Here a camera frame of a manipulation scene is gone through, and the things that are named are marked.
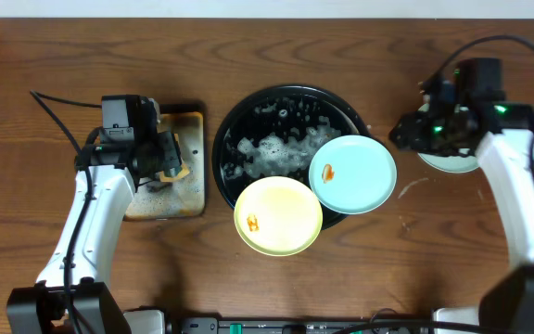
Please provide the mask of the yellow green sponge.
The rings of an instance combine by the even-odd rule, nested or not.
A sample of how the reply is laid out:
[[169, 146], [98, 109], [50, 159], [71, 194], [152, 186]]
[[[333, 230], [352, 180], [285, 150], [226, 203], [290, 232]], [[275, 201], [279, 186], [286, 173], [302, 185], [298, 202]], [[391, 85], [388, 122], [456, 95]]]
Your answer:
[[188, 166], [183, 162], [178, 168], [170, 168], [159, 173], [159, 180], [163, 183], [177, 182], [190, 174]]

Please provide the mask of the light blue plate top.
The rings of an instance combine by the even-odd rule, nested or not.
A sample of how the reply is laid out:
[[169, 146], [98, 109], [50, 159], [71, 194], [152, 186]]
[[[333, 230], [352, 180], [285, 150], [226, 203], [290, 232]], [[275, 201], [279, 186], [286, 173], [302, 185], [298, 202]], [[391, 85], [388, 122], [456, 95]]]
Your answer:
[[419, 153], [419, 157], [433, 168], [444, 173], [470, 173], [478, 168], [475, 156], [468, 156], [469, 149], [461, 148], [461, 156], [440, 157]]

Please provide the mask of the light blue plate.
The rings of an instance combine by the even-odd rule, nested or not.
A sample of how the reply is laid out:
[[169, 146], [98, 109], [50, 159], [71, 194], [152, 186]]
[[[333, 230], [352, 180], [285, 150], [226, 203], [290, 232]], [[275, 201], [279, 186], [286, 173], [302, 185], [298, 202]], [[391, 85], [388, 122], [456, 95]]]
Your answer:
[[308, 176], [312, 192], [326, 208], [355, 215], [378, 208], [390, 197], [397, 167], [373, 138], [343, 135], [318, 149]]
[[419, 157], [433, 168], [444, 173], [470, 173], [478, 168], [475, 156], [468, 156], [469, 149], [461, 148], [461, 156], [440, 157], [419, 153]]

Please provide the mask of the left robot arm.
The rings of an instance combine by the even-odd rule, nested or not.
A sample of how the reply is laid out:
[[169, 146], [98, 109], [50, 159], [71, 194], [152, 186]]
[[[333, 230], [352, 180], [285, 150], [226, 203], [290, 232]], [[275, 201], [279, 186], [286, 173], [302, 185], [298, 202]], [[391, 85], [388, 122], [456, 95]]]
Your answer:
[[160, 107], [143, 96], [105, 96], [103, 124], [77, 148], [76, 188], [59, 242], [33, 286], [13, 289], [6, 316], [14, 333], [166, 333], [166, 315], [124, 312], [108, 281], [121, 223], [142, 178], [177, 174], [180, 152], [159, 132]]

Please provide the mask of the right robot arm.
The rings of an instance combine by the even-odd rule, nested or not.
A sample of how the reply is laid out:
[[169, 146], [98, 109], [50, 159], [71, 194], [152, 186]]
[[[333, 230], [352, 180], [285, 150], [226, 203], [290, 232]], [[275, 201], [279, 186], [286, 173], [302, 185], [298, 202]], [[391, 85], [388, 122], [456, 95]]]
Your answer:
[[489, 181], [506, 235], [510, 273], [477, 306], [441, 308], [442, 331], [472, 326], [534, 333], [534, 110], [506, 102], [423, 106], [400, 118], [389, 138], [399, 149], [440, 157], [468, 150]]

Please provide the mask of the yellow plate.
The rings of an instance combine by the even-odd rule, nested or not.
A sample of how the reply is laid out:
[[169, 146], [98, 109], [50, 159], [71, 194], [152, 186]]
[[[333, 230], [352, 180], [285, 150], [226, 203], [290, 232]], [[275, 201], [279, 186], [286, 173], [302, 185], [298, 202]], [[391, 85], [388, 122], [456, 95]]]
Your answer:
[[246, 187], [234, 208], [238, 235], [253, 250], [274, 257], [306, 250], [323, 227], [323, 210], [314, 193], [283, 176], [262, 178]]

